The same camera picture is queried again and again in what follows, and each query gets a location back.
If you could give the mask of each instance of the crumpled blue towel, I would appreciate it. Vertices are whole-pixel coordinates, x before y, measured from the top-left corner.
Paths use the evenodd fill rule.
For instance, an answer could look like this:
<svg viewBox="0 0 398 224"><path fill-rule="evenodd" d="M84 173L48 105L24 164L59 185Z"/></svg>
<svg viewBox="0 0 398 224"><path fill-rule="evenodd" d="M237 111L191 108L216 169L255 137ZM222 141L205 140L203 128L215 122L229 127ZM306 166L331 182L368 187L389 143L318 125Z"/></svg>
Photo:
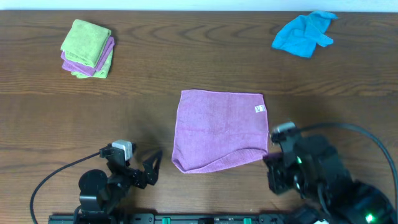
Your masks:
<svg viewBox="0 0 398 224"><path fill-rule="evenodd" d="M333 43L333 39L324 33L331 20L337 18L333 13L322 11L311 12L307 16L300 15L278 32L272 47L310 58L317 44L326 47Z"/></svg>

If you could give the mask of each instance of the purple cloth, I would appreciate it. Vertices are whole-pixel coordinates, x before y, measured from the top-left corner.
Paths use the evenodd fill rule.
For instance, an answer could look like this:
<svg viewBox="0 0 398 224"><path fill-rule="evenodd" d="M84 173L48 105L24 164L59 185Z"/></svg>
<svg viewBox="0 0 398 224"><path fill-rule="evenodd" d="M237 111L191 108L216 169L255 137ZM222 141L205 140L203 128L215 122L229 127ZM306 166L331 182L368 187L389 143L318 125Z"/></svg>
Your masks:
<svg viewBox="0 0 398 224"><path fill-rule="evenodd" d="M95 68L91 68L89 66L80 64L78 62L72 62L71 60L66 59L65 52L62 52L61 58L64 59L62 68L69 72L80 72L80 73L83 73L85 75L92 77L94 75L95 71L101 70L106 59L108 58L108 55L113 50L113 46L114 46L114 39L113 39L113 37L109 37L108 40L106 41L104 50L102 51L101 57L98 59L98 63L95 66Z"/></svg>
<svg viewBox="0 0 398 224"><path fill-rule="evenodd" d="M172 162L184 174L224 170L268 154L262 94L184 90Z"/></svg>

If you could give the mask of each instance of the white backdrop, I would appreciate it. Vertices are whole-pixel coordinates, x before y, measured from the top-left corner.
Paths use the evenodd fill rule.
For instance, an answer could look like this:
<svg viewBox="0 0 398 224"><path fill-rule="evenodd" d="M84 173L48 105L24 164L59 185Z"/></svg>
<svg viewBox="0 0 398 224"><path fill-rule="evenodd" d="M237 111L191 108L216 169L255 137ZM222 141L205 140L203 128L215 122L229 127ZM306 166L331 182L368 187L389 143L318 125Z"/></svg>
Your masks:
<svg viewBox="0 0 398 224"><path fill-rule="evenodd" d="M0 0L0 9L398 12L398 0Z"/></svg>

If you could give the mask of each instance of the green light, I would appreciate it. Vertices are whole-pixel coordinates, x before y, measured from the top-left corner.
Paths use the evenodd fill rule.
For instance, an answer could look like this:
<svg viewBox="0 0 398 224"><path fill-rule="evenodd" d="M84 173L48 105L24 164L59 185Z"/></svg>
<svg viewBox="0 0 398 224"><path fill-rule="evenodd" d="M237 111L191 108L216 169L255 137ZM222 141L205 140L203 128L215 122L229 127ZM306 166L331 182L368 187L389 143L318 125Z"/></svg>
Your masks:
<svg viewBox="0 0 398 224"><path fill-rule="evenodd" d="M365 219L368 223L371 223L374 221L374 216L372 214L368 214L366 215Z"/></svg>

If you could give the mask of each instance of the wooden tabletop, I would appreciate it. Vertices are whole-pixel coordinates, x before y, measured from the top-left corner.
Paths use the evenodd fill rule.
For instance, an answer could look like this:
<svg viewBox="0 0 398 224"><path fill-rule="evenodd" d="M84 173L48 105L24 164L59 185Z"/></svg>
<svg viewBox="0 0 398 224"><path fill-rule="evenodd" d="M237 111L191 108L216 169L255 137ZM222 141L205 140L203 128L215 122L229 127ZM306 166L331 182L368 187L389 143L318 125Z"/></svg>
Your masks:
<svg viewBox="0 0 398 224"><path fill-rule="evenodd" d="M133 189L128 211L259 213L290 210L296 192L277 197L262 161L212 174L182 174L172 163L181 90L264 94L269 126L294 121L359 124L398 159L398 14L338 13L311 59L271 48L299 12L2 11L0 13L0 223L31 223L36 185L107 143L137 144L141 163L164 151L159 181ZM112 30L107 79L79 80L62 70L60 46L75 19ZM323 132L355 178L394 188L382 152L370 140ZM278 147L269 146L271 152ZM99 157L52 177L34 207L39 223L80 204L78 180L107 170Z"/></svg>

